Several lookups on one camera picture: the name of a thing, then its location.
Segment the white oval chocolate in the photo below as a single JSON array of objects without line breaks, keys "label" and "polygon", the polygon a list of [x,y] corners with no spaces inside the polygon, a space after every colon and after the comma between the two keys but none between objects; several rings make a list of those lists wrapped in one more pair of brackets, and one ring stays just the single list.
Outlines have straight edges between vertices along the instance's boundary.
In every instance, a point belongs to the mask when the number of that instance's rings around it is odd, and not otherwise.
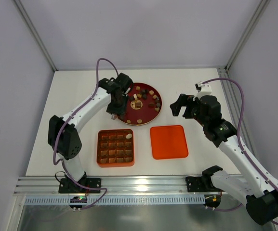
[{"label": "white oval chocolate", "polygon": [[127,134],[125,138],[126,139],[131,139],[132,138],[132,134]]}]

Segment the silver metal tongs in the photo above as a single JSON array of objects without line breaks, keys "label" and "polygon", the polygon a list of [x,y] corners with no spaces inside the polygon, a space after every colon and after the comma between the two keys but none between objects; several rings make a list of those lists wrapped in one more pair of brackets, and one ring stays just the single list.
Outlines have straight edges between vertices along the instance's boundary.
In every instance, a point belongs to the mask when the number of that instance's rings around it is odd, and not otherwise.
[{"label": "silver metal tongs", "polygon": [[119,117],[119,116],[118,116],[117,114],[112,114],[112,115],[111,115],[111,119],[112,119],[112,120],[116,120],[116,119],[118,119],[118,117]]}]

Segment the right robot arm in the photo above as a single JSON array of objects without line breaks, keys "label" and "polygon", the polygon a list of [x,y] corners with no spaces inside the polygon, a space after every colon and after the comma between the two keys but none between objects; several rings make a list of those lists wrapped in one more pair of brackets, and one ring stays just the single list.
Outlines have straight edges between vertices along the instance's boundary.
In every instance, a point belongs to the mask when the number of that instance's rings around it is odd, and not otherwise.
[{"label": "right robot arm", "polygon": [[222,118],[221,105],[214,96],[195,98],[180,94],[170,105],[173,116],[185,107],[183,117],[202,125],[206,138],[234,163],[244,179],[231,178],[221,167],[212,166],[203,171],[207,188],[221,189],[246,207],[249,216],[259,225],[278,217],[278,180],[258,162],[246,147],[236,128]]}]

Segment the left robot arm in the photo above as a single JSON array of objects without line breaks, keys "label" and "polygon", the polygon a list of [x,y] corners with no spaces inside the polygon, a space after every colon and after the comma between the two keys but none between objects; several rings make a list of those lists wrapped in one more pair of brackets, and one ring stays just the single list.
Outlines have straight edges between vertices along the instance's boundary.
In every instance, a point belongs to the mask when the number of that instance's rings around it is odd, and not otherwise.
[{"label": "left robot arm", "polygon": [[62,117],[54,115],[50,118],[48,144],[53,149],[53,164],[62,163],[68,178],[79,182],[85,175],[79,159],[82,148],[79,133],[83,127],[103,108],[114,116],[125,115],[127,93],[132,86],[133,81],[124,73],[116,78],[103,78],[85,101]]}]

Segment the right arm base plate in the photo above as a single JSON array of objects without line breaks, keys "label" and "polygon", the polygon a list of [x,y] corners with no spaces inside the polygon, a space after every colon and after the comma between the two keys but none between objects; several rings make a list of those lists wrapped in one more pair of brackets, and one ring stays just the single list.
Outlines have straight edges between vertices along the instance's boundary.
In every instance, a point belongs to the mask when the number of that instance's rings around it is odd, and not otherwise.
[{"label": "right arm base plate", "polygon": [[202,177],[187,176],[185,178],[186,187],[188,193],[201,193],[201,192],[213,192],[214,189],[209,188],[202,181]]}]

